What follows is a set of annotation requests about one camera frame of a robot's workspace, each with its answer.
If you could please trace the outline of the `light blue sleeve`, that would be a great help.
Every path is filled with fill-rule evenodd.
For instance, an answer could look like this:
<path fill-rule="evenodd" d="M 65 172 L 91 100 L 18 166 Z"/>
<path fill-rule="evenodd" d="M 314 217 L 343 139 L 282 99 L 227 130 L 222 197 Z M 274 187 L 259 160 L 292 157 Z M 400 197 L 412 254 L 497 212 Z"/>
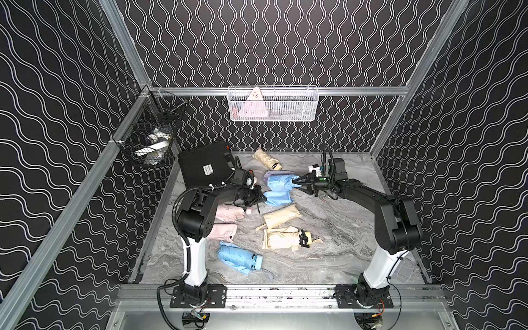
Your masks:
<path fill-rule="evenodd" d="M 267 186 L 274 192 L 291 191 L 300 187 L 294 183 L 299 178 L 300 176 L 295 174 L 271 175 L 268 177 Z"/>
<path fill-rule="evenodd" d="M 265 204 L 268 206 L 284 206 L 294 202 L 290 191 L 267 191 L 263 195 L 266 198 Z"/>

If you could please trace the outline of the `pink sleeved umbrella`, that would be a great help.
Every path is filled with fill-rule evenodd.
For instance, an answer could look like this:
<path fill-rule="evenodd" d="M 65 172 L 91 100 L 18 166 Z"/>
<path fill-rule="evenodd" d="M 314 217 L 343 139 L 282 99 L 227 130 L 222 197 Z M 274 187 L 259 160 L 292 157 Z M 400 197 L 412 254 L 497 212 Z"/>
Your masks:
<path fill-rule="evenodd" d="M 230 204 L 218 205 L 215 221 L 219 223 L 234 223 L 252 214 L 251 208 L 241 208 Z"/>

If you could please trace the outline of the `pink umbrella sleeve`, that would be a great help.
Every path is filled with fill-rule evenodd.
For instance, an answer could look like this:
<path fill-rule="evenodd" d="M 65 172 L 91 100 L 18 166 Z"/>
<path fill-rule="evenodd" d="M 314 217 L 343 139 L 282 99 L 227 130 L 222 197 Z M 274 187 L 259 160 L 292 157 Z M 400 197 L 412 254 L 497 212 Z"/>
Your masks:
<path fill-rule="evenodd" d="M 236 235 L 238 225 L 236 224 L 214 224 L 213 229 L 207 236 L 208 239 L 224 241 L 228 243 L 233 242 L 233 237 Z"/>

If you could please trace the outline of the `cream sleeved umbrella front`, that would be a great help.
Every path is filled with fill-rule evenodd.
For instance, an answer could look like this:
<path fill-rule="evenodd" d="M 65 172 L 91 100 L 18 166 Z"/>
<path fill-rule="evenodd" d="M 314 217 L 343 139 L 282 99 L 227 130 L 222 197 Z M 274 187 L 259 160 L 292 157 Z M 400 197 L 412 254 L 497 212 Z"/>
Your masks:
<path fill-rule="evenodd" d="M 267 229 L 277 228 L 281 224 L 284 224 L 288 222 L 289 220 L 292 220 L 295 218 L 301 218 L 302 216 L 303 215 L 297 209 L 296 205 L 292 204 L 280 210 L 276 210 L 274 212 L 264 214 L 263 219 L 265 223 L 262 226 L 257 227 L 255 230 L 259 231 L 264 228 L 267 228 Z"/>

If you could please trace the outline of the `beige umbrella with wooden handle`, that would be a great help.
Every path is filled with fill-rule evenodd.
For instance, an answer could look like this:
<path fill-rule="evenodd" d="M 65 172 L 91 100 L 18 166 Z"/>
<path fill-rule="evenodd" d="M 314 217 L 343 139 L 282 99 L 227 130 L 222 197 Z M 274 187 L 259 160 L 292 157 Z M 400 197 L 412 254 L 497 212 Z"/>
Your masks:
<path fill-rule="evenodd" d="M 300 248 L 310 248 L 313 244 L 322 242 L 322 239 L 315 239 L 311 232 L 292 226 L 272 228 L 264 230 L 262 249 L 296 251 Z"/>

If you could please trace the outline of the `light blue umbrella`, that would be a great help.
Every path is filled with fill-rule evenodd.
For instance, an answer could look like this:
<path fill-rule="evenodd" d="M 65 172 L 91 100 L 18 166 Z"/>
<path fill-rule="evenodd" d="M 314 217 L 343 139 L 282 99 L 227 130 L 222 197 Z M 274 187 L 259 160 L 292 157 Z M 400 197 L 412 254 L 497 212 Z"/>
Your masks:
<path fill-rule="evenodd" d="M 221 262 L 244 275 L 249 275 L 251 272 L 262 272 L 269 280 L 275 279 L 271 271 L 263 268 L 264 257 L 262 255 L 233 243 L 221 241 L 217 256 Z"/>

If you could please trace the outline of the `lavender umbrella sleeve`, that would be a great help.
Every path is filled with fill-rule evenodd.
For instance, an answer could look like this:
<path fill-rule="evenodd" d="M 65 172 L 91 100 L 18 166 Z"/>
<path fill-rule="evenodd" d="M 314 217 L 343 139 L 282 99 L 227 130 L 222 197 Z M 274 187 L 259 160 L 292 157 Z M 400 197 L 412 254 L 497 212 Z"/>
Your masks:
<path fill-rule="evenodd" d="M 269 170 L 263 175 L 263 180 L 267 181 L 269 177 L 275 176 L 275 175 L 295 175 L 293 171 L 287 171 L 287 170 Z"/>

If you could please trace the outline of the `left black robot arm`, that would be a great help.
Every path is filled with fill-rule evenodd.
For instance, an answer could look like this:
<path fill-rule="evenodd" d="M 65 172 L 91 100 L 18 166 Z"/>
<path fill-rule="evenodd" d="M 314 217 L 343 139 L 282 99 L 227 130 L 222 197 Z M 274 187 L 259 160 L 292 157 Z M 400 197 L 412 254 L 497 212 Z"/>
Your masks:
<path fill-rule="evenodd" d="M 252 170 L 232 168 L 225 179 L 191 184 L 177 198 L 173 227 L 184 244 L 184 276 L 177 285 L 186 298 L 202 302 L 207 294 L 206 238 L 213 230 L 218 206 L 247 210 L 266 201 Z"/>

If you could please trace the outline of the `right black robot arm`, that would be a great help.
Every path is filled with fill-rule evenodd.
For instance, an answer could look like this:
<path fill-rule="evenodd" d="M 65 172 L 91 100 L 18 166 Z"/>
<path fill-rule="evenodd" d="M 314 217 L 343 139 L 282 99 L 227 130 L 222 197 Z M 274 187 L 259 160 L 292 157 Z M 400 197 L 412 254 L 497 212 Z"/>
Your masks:
<path fill-rule="evenodd" d="M 320 176 L 313 170 L 292 183 L 309 195 L 316 196 L 323 191 L 338 199 L 354 202 L 374 214 L 374 235 L 378 247 L 358 280 L 366 288 L 381 290 L 389 286 L 392 273 L 401 259 L 422 242 L 423 231 L 413 202 L 349 179 L 345 161 L 341 158 L 331 160 Z"/>

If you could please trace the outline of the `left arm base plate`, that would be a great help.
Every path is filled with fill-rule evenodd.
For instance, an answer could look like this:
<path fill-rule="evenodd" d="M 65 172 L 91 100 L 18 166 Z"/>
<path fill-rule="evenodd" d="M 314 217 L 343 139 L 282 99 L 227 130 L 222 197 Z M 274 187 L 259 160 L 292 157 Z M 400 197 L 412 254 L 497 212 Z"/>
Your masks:
<path fill-rule="evenodd" d="M 226 305 L 228 288 L 218 284 L 202 284 L 192 286 L 181 284 L 173 290 L 170 300 L 171 309 L 190 308 L 224 308 Z"/>

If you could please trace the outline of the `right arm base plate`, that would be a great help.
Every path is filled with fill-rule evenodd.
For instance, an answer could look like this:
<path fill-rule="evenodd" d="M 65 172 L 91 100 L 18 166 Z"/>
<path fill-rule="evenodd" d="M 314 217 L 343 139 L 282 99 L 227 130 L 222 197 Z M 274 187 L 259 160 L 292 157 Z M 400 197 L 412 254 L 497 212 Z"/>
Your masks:
<path fill-rule="evenodd" d="M 389 286 L 382 289 L 371 289 L 364 284 L 337 285 L 333 298 L 339 309 L 392 309 L 393 300 Z"/>

